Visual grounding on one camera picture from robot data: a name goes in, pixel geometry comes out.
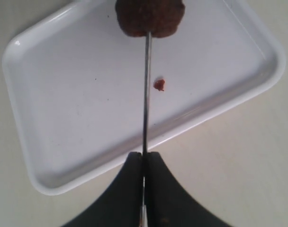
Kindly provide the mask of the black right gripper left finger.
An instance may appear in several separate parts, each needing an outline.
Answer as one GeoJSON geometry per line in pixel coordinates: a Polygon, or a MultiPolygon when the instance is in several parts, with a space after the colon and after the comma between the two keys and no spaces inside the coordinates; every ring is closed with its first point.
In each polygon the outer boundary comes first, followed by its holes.
{"type": "Polygon", "coordinates": [[[65,227],[138,227],[142,206],[142,154],[131,152],[110,186],[65,227]]]}

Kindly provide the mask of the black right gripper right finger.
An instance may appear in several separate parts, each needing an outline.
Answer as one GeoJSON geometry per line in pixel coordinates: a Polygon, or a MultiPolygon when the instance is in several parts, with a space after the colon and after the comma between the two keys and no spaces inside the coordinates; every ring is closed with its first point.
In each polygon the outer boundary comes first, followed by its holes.
{"type": "Polygon", "coordinates": [[[158,152],[144,154],[144,202],[149,227],[229,227],[177,181],[158,152]]]}

